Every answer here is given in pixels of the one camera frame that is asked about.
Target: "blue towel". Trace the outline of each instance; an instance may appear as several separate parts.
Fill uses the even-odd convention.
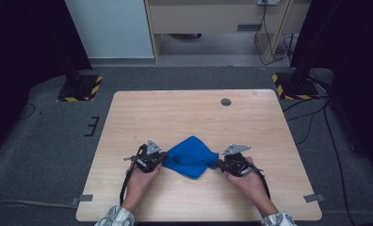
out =
[[[167,152],[164,167],[192,179],[199,178],[208,168],[215,169],[218,153],[212,153],[197,137],[189,137]]]

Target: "white wall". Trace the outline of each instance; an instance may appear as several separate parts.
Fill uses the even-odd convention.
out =
[[[154,58],[143,0],[65,0],[89,58]]]

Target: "round black object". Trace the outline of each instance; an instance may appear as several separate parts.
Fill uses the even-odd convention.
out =
[[[228,99],[228,98],[224,98],[224,99],[221,100],[221,104],[225,105],[225,106],[229,106],[229,105],[231,105],[231,103],[232,103],[231,100]]]

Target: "yellow and black tape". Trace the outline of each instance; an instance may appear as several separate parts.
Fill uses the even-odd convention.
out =
[[[68,96],[68,97],[58,98],[57,100],[59,102],[91,101],[95,97],[96,92],[98,91],[99,87],[101,86],[101,82],[102,82],[103,79],[104,79],[103,76],[98,76],[96,78],[95,85],[94,85],[93,89],[91,90],[89,96],[85,96],[85,97],[72,97],[72,96]]]
[[[272,75],[272,81],[274,82],[278,95],[282,100],[308,100],[318,98],[317,95],[286,95],[277,74]]]

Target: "table top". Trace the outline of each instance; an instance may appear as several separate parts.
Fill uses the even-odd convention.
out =
[[[222,105],[224,98],[230,105]],[[120,202],[120,191],[138,147],[152,139],[167,151],[190,136],[212,152],[230,144],[264,170],[271,199],[297,220],[318,220],[317,202],[278,98],[270,89],[119,91],[114,95],[76,217],[97,221]],[[252,221],[261,218],[219,169],[196,180],[162,167],[136,213],[137,221]]]

